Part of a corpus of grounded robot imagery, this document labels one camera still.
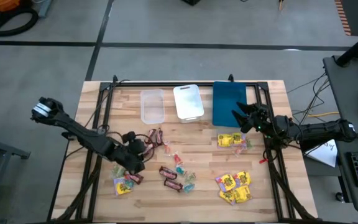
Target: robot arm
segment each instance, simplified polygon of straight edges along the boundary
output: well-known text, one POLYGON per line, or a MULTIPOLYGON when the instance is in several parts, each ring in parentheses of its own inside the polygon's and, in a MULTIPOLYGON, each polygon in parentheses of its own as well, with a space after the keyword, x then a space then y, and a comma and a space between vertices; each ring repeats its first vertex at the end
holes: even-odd
POLYGON ((64 112, 61 102, 51 98, 41 97, 31 113, 35 122, 66 129, 77 137, 82 146, 111 162, 116 161, 132 174, 145 168, 142 155, 145 146, 135 139, 134 132, 124 135, 125 142, 129 141, 129 145, 125 146, 113 138, 86 129, 64 112))
POLYGON ((331 139, 351 142, 357 137, 353 124, 345 119, 338 119, 321 124, 297 125, 287 116, 276 116, 271 122, 269 109, 266 105, 244 105, 237 103, 246 114, 241 116, 232 111, 234 117, 241 127, 243 133, 251 128, 260 131, 271 138, 276 148, 283 149, 292 141, 314 142, 315 145, 322 144, 331 139))

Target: clear plastic container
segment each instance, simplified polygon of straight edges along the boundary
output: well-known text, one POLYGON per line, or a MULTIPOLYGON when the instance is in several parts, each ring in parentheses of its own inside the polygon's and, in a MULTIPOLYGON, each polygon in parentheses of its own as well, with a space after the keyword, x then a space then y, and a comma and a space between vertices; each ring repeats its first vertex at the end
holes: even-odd
POLYGON ((141 119, 145 124, 161 124, 165 120, 164 91, 144 90, 140 93, 141 119))

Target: white box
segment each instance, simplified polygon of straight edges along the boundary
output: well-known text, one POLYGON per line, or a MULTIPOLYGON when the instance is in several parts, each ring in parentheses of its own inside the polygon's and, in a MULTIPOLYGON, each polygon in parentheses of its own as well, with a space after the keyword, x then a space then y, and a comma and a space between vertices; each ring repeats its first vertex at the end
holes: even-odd
POLYGON ((173 89, 180 122, 199 121, 204 115, 203 102, 197 85, 178 86, 173 89))

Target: black hose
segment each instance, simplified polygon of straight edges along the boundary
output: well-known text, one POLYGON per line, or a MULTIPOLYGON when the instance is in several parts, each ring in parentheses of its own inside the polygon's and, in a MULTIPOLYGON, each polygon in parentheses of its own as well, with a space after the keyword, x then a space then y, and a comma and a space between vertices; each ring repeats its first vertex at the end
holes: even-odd
POLYGON ((18 7, 17 9, 11 11, 0 12, 0 28, 13 17, 23 13, 30 13, 32 15, 30 21, 23 26, 15 29, 0 31, 0 37, 8 37, 12 35, 21 34, 31 29, 38 21, 38 13, 31 7, 18 7))

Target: yellow cable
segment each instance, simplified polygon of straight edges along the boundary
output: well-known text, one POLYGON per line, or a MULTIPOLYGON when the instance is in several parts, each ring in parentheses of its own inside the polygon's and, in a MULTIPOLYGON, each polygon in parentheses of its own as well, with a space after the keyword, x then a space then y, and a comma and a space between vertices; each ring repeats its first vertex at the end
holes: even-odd
POLYGON ((321 117, 321 116, 327 116, 327 115, 331 115, 331 114, 339 114, 339 112, 329 112, 329 113, 323 113, 323 114, 311 114, 311 115, 308 115, 308 118, 318 118, 318 117, 321 117))

